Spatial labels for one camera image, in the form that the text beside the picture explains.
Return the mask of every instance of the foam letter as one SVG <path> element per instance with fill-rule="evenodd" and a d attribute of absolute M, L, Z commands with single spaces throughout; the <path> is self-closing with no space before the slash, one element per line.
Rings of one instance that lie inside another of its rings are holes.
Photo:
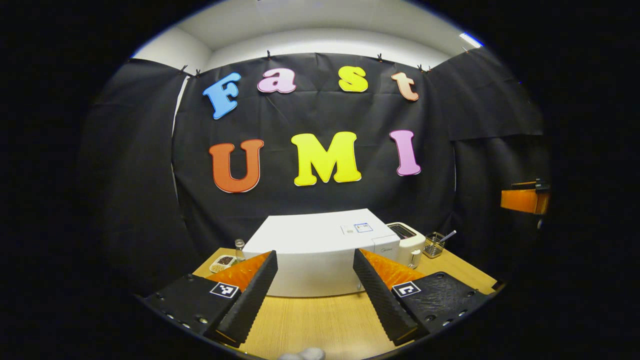
<path fill-rule="evenodd" d="M 219 82 L 208 87 L 202 95 L 206 95 L 209 97 L 211 104 L 213 105 L 213 118 L 218 120 L 221 117 L 225 116 L 228 112 L 235 109 L 238 105 L 237 101 L 229 100 L 227 96 L 231 95 L 232 97 L 238 96 L 238 87 L 236 84 L 231 83 L 227 85 L 226 88 L 222 88 L 222 86 L 231 81 L 240 80 L 241 76 L 237 72 L 232 72 L 231 74 L 225 76 Z"/>
<path fill-rule="evenodd" d="M 418 99 L 418 94 L 411 90 L 411 85 L 413 85 L 413 79 L 406 77 L 404 72 L 398 72 L 397 74 L 391 75 L 393 80 L 398 82 L 398 88 L 400 88 L 400 94 L 404 96 L 405 99 L 416 101 Z"/>
<path fill-rule="evenodd" d="M 316 168 L 322 181 L 327 183 L 336 163 L 338 170 L 333 177 L 336 183 L 360 180 L 362 174 L 356 168 L 356 156 L 353 150 L 356 139 L 356 134 L 341 131 L 333 136 L 329 150 L 325 151 L 313 134 L 298 134 L 292 137 L 291 142 L 298 147 L 298 176 L 293 183 L 297 186 L 315 184 L 317 179 L 311 174 L 311 165 Z"/>
<path fill-rule="evenodd" d="M 344 91 L 364 92 L 369 87 L 369 83 L 364 78 L 366 73 L 361 67 L 343 66 L 338 70 L 338 85 Z"/>
<path fill-rule="evenodd" d="M 260 148 L 264 146 L 262 140 L 245 140 L 240 148 L 246 151 L 246 176 L 242 179 L 231 177 L 229 157 L 234 150 L 232 143 L 219 143 L 209 148 L 213 161 L 213 181 L 216 186 L 227 193 L 247 192 L 260 181 Z"/>
<path fill-rule="evenodd" d="M 389 133 L 398 148 L 398 158 L 400 166 L 397 173 L 400 176 L 416 175 L 420 173 L 420 165 L 415 163 L 415 155 L 413 153 L 413 145 L 411 139 L 413 133 L 409 130 L 395 130 Z"/>
<path fill-rule="evenodd" d="M 262 79 L 258 83 L 258 90 L 261 92 L 277 91 L 288 94 L 296 89 L 296 85 L 293 83 L 296 73 L 291 69 L 271 69 L 265 71 L 262 76 L 266 79 Z"/>

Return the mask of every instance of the wooden table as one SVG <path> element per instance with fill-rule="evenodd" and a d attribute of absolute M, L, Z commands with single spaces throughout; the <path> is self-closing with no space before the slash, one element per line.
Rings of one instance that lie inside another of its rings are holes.
<path fill-rule="evenodd" d="M 235 254 L 234 249 L 220 248 L 193 274 L 207 277 L 213 274 L 209 266 L 219 256 Z M 493 292 L 496 282 L 446 249 L 435 259 L 423 254 L 416 270 L 425 275 L 446 272 L 484 294 Z M 331 297 L 267 296 L 239 349 L 277 359 L 285 352 L 308 347 L 323 349 L 326 360 L 364 359 L 398 348 L 387 338 L 366 292 L 361 291 Z"/>

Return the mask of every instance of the letter f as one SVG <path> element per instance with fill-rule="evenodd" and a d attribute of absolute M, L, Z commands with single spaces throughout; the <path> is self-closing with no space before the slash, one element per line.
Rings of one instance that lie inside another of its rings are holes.
<path fill-rule="evenodd" d="M 218 120 L 221 117 L 225 116 L 228 112 L 235 109 L 238 105 L 237 101 L 229 100 L 228 96 L 232 97 L 238 96 L 238 87 L 236 84 L 231 83 L 227 85 L 226 88 L 222 88 L 222 86 L 231 81 L 240 80 L 241 76 L 237 72 L 232 72 L 231 74 L 225 76 L 219 82 L 208 87 L 202 95 L 206 95 L 209 97 L 211 104 L 213 105 L 213 118 Z"/>

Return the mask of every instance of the letter u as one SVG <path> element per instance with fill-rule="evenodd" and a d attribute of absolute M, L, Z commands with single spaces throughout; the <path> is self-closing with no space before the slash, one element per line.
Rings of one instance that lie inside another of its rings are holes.
<path fill-rule="evenodd" d="M 216 186 L 228 193 L 247 192 L 260 181 L 260 148 L 264 142 L 259 139 L 245 140 L 240 148 L 246 152 L 246 175 L 242 179 L 231 176 L 230 155 L 235 149 L 232 143 L 219 143 L 209 148 L 213 162 L 213 181 Z"/>

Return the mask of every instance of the small glass jar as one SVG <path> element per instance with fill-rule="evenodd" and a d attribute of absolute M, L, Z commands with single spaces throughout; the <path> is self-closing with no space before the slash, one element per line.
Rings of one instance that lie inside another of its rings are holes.
<path fill-rule="evenodd" d="M 243 248 L 244 248 L 244 240 L 237 239 L 236 240 L 236 261 L 237 262 L 241 262 L 245 260 L 244 252 L 242 251 Z"/>

